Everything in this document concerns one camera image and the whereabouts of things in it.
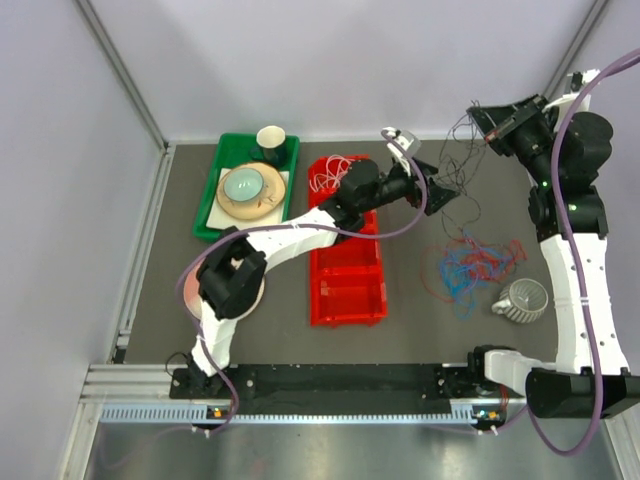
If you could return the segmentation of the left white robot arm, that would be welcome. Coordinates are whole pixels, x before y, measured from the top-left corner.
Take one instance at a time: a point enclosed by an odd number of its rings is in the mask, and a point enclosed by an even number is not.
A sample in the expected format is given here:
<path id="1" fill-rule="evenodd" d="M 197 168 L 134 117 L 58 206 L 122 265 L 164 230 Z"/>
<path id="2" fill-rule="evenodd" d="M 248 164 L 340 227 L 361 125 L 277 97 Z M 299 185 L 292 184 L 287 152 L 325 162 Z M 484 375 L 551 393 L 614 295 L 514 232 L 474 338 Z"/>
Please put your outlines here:
<path id="1" fill-rule="evenodd" d="M 188 356 L 194 387 L 209 397 L 226 387 L 235 330 L 261 300 L 267 273 L 313 250 L 363 237 L 365 213 L 399 199 L 427 215 L 437 212 L 459 193 L 435 181 L 436 173 L 418 160 L 395 162 L 388 173 L 371 159 L 353 160 L 330 195 L 305 214 L 221 236 L 178 282 L 196 328 Z"/>

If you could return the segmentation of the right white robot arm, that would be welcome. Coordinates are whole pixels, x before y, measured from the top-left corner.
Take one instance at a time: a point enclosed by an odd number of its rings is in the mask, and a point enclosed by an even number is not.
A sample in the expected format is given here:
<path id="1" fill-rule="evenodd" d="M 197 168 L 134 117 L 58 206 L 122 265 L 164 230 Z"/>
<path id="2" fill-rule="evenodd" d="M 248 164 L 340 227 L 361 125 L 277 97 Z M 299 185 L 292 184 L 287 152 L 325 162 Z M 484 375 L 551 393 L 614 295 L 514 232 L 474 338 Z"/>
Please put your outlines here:
<path id="1" fill-rule="evenodd" d="M 636 405 L 639 378 L 616 335 L 605 266 L 609 229 L 593 184 L 612 153 L 611 124 L 596 113 L 574 114 L 553 171 L 559 107 L 534 95 L 467 113 L 491 149 L 516 157 L 535 182 L 528 212 L 549 270 L 558 331 L 551 363 L 513 349 L 477 348 L 484 358 L 467 370 L 469 388 L 487 396 L 503 384 L 542 419 L 589 418 L 596 406 L 608 418 Z"/>

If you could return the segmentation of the red compartment bin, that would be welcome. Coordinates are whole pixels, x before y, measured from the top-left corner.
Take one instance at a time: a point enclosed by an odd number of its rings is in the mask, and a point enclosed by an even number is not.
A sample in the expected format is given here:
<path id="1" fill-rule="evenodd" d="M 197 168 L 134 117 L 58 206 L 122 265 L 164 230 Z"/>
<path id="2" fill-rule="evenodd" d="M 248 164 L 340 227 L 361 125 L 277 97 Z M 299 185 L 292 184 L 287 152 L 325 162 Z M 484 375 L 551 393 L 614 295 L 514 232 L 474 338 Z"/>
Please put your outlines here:
<path id="1" fill-rule="evenodd" d="M 335 192 L 353 161 L 367 155 L 332 155 L 307 171 L 310 208 Z M 310 325 L 337 328 L 378 324 L 388 315 L 382 255 L 376 240 L 349 239 L 310 253 Z"/>

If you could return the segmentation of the dark green cup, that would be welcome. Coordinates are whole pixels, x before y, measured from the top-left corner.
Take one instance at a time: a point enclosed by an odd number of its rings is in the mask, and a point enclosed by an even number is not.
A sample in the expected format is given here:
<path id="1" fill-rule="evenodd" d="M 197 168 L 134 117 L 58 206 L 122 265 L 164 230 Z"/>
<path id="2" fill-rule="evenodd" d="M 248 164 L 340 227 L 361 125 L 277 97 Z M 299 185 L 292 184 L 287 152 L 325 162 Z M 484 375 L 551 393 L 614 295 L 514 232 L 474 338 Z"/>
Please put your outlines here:
<path id="1" fill-rule="evenodd" d="M 275 125 L 261 128 L 256 134 L 256 146 L 250 150 L 249 156 L 253 161 L 275 168 L 282 167 L 287 161 L 285 130 Z"/>

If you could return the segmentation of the teal bowl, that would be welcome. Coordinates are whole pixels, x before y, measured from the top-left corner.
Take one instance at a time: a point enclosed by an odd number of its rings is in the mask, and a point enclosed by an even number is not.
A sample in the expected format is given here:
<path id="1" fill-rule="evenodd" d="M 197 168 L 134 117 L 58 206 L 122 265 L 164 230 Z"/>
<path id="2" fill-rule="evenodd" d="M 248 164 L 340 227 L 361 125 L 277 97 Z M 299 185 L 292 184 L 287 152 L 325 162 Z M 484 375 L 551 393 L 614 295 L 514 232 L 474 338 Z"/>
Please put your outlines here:
<path id="1" fill-rule="evenodd" d="M 264 179 L 254 168 L 238 168 L 225 176 L 222 188 L 229 200 L 245 203 L 259 196 L 264 188 Z"/>

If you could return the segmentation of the white square board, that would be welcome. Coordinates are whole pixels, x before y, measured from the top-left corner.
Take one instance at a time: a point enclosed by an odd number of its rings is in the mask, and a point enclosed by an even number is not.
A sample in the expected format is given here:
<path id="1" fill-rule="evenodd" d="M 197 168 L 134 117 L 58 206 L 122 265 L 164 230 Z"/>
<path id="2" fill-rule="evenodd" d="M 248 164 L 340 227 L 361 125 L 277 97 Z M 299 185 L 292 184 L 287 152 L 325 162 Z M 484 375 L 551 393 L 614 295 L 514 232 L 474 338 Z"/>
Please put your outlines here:
<path id="1" fill-rule="evenodd" d="M 222 176 L 224 174 L 226 174 L 227 172 L 229 172 L 231 169 L 223 169 L 222 170 Z M 286 171 L 279 171 L 281 176 L 283 177 L 283 179 L 285 180 L 286 186 L 287 186 L 287 194 L 289 193 L 289 173 Z M 218 204 L 218 202 L 216 201 L 216 191 L 217 191 L 217 187 L 215 190 L 215 194 L 214 194 L 214 200 L 210 209 L 210 212 L 207 216 L 205 225 L 209 228 L 213 228 L 213 229 L 225 229 L 227 227 L 231 227 L 231 226 L 236 226 L 239 229 L 244 229 L 244 228 L 249 228 L 249 227 L 254 227 L 254 226 L 262 226 L 262 225 L 272 225 L 272 224 L 279 224 L 282 219 L 283 219 L 283 215 L 284 215 L 284 210 L 285 210 L 285 199 L 284 201 L 275 209 L 273 210 L 271 213 L 265 215 L 264 217 L 261 217 L 259 219 L 256 220 L 239 220 L 236 219 L 234 217 L 231 217 L 229 214 L 227 214 Z"/>

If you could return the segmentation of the green plastic tray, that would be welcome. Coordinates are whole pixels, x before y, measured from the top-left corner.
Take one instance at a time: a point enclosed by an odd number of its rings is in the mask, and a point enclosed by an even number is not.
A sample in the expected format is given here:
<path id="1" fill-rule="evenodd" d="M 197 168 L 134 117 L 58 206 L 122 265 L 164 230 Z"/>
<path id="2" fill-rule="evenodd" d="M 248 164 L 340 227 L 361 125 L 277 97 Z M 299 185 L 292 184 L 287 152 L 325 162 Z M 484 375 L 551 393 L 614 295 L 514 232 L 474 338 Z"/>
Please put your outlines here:
<path id="1" fill-rule="evenodd" d="M 195 237 L 212 243 L 219 238 L 224 229 L 231 226 L 246 229 L 254 226 L 280 224 L 287 220 L 300 147 L 300 139 L 297 136 L 287 135 L 285 139 L 288 159 L 284 166 L 278 169 L 284 184 L 282 193 L 267 193 L 267 184 L 275 177 L 266 172 L 262 174 L 264 188 L 261 192 L 260 207 L 243 207 L 239 203 L 232 203 L 230 200 L 224 199 L 223 193 L 218 194 L 221 181 L 232 170 L 244 167 L 259 170 L 257 162 L 251 161 L 249 155 L 250 149 L 255 146 L 255 136 L 248 133 L 224 133 L 221 135 L 196 213 L 192 229 Z"/>

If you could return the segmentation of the silver finned heat sink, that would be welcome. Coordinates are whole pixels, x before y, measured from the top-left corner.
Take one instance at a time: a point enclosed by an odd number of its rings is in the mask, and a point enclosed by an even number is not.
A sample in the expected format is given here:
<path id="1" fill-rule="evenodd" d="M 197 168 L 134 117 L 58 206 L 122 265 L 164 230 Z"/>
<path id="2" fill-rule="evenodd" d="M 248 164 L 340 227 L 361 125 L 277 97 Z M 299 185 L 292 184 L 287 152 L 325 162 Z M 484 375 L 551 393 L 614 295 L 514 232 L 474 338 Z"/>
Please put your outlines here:
<path id="1" fill-rule="evenodd" d="M 491 311 L 512 322 L 529 324 L 544 314 L 548 303 L 549 296 L 542 284 L 533 279 L 522 278 L 502 289 L 499 299 L 491 305 Z"/>

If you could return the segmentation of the beige floral plate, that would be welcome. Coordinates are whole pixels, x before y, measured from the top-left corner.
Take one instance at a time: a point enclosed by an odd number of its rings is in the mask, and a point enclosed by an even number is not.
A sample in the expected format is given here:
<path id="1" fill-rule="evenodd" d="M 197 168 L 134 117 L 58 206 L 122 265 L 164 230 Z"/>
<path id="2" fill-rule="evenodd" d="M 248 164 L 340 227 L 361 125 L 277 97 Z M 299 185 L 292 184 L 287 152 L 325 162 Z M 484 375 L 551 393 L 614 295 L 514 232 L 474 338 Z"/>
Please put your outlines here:
<path id="1" fill-rule="evenodd" d="M 196 319 L 197 322 L 200 322 L 202 319 L 202 301 L 200 299 L 198 288 L 199 282 L 196 279 L 196 273 L 198 268 L 201 266 L 202 262 L 198 262 L 187 274 L 184 286 L 183 286 L 183 301 L 188 310 L 188 312 Z M 264 295 L 265 290 L 265 279 L 261 280 L 260 287 L 258 290 L 258 295 L 253 302 L 253 304 L 249 307 L 249 309 L 241 314 L 238 317 L 235 317 L 235 320 L 242 320 L 248 317 L 259 305 Z"/>

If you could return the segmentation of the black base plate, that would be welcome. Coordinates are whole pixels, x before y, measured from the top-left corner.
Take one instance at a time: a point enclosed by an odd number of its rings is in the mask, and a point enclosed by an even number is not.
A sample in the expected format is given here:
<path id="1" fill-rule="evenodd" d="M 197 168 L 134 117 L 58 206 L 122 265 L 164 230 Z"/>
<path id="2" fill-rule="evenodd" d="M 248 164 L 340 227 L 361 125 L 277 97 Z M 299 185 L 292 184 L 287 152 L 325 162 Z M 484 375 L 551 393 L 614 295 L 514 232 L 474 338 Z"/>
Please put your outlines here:
<path id="1" fill-rule="evenodd" d="M 442 413 L 454 399 L 487 399 L 500 407 L 521 396 L 481 383 L 466 366 L 441 364 L 302 364 L 230 366 L 207 377 L 192 366 L 172 374 L 173 400 L 229 400 L 239 413 Z"/>

